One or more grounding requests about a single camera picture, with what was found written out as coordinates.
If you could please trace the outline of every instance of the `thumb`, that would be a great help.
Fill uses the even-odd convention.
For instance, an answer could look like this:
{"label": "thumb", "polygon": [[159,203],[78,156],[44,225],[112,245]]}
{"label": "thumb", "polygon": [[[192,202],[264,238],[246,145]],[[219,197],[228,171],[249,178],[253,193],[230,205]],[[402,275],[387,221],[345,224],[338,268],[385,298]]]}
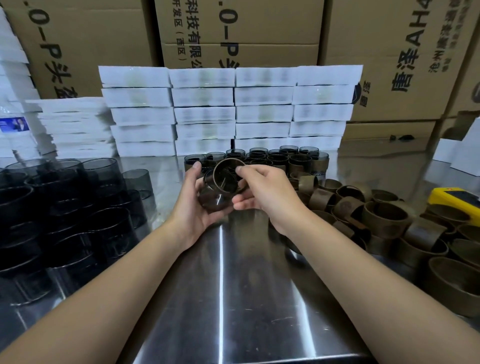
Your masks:
{"label": "thumb", "polygon": [[193,166],[185,172],[185,181],[195,183],[198,179],[198,176],[202,173],[202,164],[199,161],[196,161]]}
{"label": "thumb", "polygon": [[265,177],[261,175],[255,168],[250,166],[239,166],[235,169],[235,172],[247,181],[250,188],[257,187],[260,183],[263,183]]}

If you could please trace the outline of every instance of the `yellow object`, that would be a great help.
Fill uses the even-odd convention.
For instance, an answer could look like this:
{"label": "yellow object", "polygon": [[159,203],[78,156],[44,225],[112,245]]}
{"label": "yellow object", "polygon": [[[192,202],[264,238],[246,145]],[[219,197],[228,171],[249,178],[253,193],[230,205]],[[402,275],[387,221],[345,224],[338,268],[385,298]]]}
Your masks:
{"label": "yellow object", "polygon": [[480,226],[479,198],[477,195],[458,187],[439,187],[432,190],[428,203],[458,208],[471,216],[470,224]]}

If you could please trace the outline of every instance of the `stainless steel table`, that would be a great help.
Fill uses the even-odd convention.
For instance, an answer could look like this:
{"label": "stainless steel table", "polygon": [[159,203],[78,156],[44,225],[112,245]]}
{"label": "stainless steel table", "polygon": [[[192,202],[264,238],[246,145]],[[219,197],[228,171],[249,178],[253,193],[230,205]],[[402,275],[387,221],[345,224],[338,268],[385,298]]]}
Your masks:
{"label": "stainless steel table", "polygon": [[[351,141],[331,153],[328,178],[392,191],[422,211],[432,188],[480,192],[480,178],[431,161],[415,143]],[[183,162],[121,158],[147,168],[159,225],[180,190]],[[0,304],[0,350],[60,300]],[[370,362],[368,349],[332,294],[292,260],[258,210],[235,212],[175,263],[137,323],[119,363]]]}

